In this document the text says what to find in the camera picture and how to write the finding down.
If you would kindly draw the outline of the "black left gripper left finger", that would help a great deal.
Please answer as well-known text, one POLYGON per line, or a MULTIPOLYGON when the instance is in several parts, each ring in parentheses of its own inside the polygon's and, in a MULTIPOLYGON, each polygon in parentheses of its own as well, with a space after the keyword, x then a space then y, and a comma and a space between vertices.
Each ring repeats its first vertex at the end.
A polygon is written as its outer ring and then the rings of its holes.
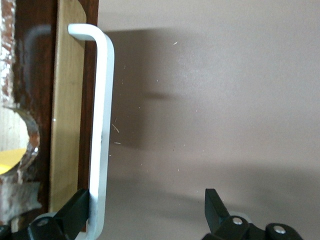
POLYGON ((0 238, 2 240, 74 240, 89 218, 89 200, 89 190, 80 189, 54 216, 40 216, 17 232, 12 232, 8 225, 1 225, 0 238))

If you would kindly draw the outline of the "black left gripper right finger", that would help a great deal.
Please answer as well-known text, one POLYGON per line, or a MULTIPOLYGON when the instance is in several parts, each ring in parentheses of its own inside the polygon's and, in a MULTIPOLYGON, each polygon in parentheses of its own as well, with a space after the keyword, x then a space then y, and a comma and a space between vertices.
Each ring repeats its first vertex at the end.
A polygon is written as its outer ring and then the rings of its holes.
POLYGON ((214 188, 205 190, 204 213, 210 233, 204 240, 301 240, 301 235, 282 223, 260 229, 244 217, 231 215, 214 188))

